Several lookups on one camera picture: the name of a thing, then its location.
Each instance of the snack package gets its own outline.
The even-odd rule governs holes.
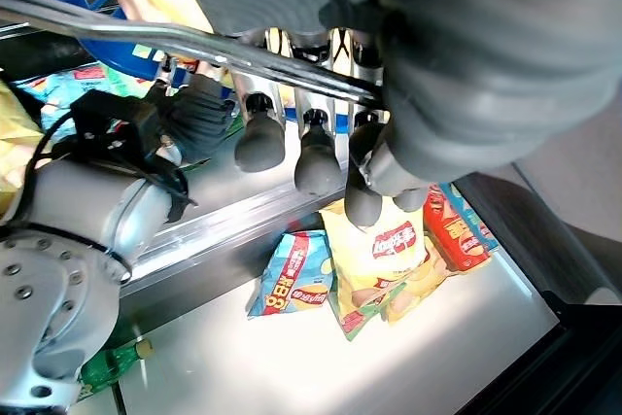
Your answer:
[[[492,252],[499,246],[499,242],[484,222],[479,219],[477,213],[470,207],[468,202],[463,198],[462,194],[454,187],[453,184],[438,184],[443,191],[445,197],[449,200],[451,206],[465,220],[466,225],[477,237],[477,240],[486,247],[486,250]]]
[[[490,258],[438,185],[430,186],[424,218],[443,253],[458,271],[467,272]]]
[[[23,182],[23,171],[41,139],[39,127],[0,82],[0,218]]]
[[[118,96],[144,97],[151,84],[124,75],[103,63],[91,63],[47,77],[24,80],[18,82],[17,86],[46,104],[41,109],[41,124],[47,130],[67,113],[72,102],[91,89],[112,92]],[[52,136],[52,141],[60,141],[75,131],[73,121],[66,121]]]
[[[348,221],[343,200],[321,211],[337,275],[329,302],[348,340],[403,288],[426,256],[421,210],[405,213],[391,198],[372,227]]]
[[[421,300],[434,292],[450,275],[447,263],[426,235],[426,259],[411,272],[404,281],[404,287],[392,298],[383,310],[384,319],[393,324],[415,308]]]
[[[332,286],[332,264],[323,230],[286,233],[261,275],[249,317],[322,306]]]

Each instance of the blue chip bag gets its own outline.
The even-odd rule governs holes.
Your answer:
[[[261,275],[249,317],[318,308],[332,286],[332,262],[323,230],[286,233]]]

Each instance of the metal rod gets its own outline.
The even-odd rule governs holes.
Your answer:
[[[28,21],[66,36],[140,43],[370,109],[384,109],[380,88],[374,84],[186,26],[111,18],[57,0],[0,0],[0,17]]]

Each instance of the robotic arm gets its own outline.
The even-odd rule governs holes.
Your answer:
[[[0,413],[64,412],[76,400],[81,367],[113,330],[132,264],[192,203],[177,166],[196,148],[176,119],[188,122],[202,104],[212,118],[202,134],[225,137],[231,106],[206,97],[220,85],[197,75],[173,98],[162,88],[145,100],[88,92],[28,164],[0,232]],[[69,117],[77,134],[43,155]],[[216,145],[201,141],[206,157]],[[35,171],[44,156],[53,161]]]

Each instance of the yellow bag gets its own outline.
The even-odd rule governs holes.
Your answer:
[[[23,170],[41,136],[11,90],[0,82],[0,216],[21,188]]]
[[[383,200],[380,218],[372,227],[350,224],[343,200],[321,214],[337,275],[336,296],[328,301],[352,340],[424,260],[423,215],[421,210],[401,211],[391,198]]]
[[[404,288],[384,309],[384,318],[393,324],[415,308],[421,300],[434,292],[452,273],[428,235],[424,238],[426,259],[406,277]]]

